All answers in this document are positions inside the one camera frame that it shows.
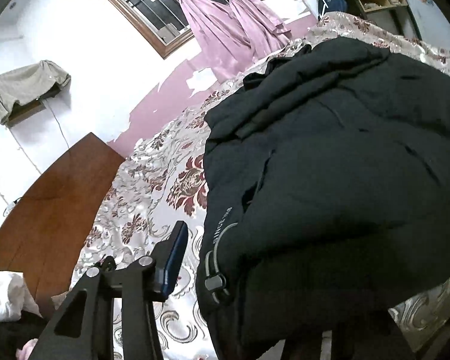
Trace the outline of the large black jacket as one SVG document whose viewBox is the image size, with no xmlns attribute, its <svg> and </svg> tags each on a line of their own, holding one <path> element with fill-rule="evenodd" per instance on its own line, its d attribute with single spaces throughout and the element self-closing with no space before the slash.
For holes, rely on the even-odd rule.
<svg viewBox="0 0 450 360">
<path fill-rule="evenodd" d="M 196 294 L 220 359 L 280 341 L 412 359 L 389 310 L 450 278 L 450 77 L 338 37 L 269 62 L 205 115 Z"/>
</svg>

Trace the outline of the brown wooden headboard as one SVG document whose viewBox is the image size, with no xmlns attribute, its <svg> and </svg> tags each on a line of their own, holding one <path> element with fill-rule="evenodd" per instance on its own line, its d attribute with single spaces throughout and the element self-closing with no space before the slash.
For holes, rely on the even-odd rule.
<svg viewBox="0 0 450 360">
<path fill-rule="evenodd" d="M 68 290 L 80 250 L 123 157 L 93 133 L 26 191 L 0 228 L 0 271 L 22 272 L 40 314 Z"/>
</svg>

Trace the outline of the white pillow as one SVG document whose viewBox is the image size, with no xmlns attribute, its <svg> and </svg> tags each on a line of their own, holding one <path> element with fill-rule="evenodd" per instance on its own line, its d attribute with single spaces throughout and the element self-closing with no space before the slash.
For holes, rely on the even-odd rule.
<svg viewBox="0 0 450 360">
<path fill-rule="evenodd" d="M 40 308 L 26 285 L 24 274 L 0 271 L 0 322 L 20 320 L 23 311 L 42 317 Z"/>
</svg>

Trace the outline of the pink left curtain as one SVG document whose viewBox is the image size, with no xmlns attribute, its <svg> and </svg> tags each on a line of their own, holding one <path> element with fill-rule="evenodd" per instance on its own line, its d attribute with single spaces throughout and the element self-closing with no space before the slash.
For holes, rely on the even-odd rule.
<svg viewBox="0 0 450 360">
<path fill-rule="evenodd" d="M 178 3 L 218 81 L 235 77 L 253 63 L 249 38 L 229 5 L 214 0 Z"/>
</svg>

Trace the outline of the pink curtain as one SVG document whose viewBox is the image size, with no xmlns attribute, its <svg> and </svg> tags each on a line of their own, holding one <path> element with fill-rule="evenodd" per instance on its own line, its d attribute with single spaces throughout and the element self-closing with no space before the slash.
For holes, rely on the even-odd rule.
<svg viewBox="0 0 450 360">
<path fill-rule="evenodd" d="M 291 31 L 261 0 L 228 0 L 232 11 L 260 59 L 285 47 Z"/>
<path fill-rule="evenodd" d="M 229 5 L 214 0 L 178 3 L 218 81 L 235 77 L 253 63 L 249 38 Z"/>
</svg>

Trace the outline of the beige cloth covered shelf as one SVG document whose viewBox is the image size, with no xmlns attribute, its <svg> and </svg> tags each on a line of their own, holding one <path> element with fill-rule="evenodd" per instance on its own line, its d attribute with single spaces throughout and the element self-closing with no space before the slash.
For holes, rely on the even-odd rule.
<svg viewBox="0 0 450 360">
<path fill-rule="evenodd" d="M 15 108 L 51 97 L 70 81 L 71 75 L 49 60 L 0 74 L 0 124 L 9 122 Z"/>
</svg>

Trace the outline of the pink right curtain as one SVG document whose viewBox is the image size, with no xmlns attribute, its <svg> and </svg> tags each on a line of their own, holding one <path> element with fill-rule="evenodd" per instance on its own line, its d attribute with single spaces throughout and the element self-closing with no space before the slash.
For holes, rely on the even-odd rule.
<svg viewBox="0 0 450 360">
<path fill-rule="evenodd" d="M 261 0 L 228 0 L 232 11 L 260 59 L 285 47 L 291 31 Z"/>
</svg>

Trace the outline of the navy blue backpack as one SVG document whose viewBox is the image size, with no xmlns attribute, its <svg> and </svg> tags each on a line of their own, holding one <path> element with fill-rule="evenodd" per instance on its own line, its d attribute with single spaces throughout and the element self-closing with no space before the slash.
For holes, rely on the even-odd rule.
<svg viewBox="0 0 450 360">
<path fill-rule="evenodd" d="M 347 12 L 347 2 L 345 0 L 317 0 L 319 18 L 328 12 Z"/>
</svg>

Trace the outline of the small wooden shelf desk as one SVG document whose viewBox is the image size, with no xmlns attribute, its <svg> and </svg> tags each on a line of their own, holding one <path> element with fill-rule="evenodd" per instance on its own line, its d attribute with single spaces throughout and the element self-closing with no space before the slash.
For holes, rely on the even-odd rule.
<svg viewBox="0 0 450 360">
<path fill-rule="evenodd" d="M 345 0 L 347 12 L 395 35 L 422 39 L 407 0 Z"/>
</svg>

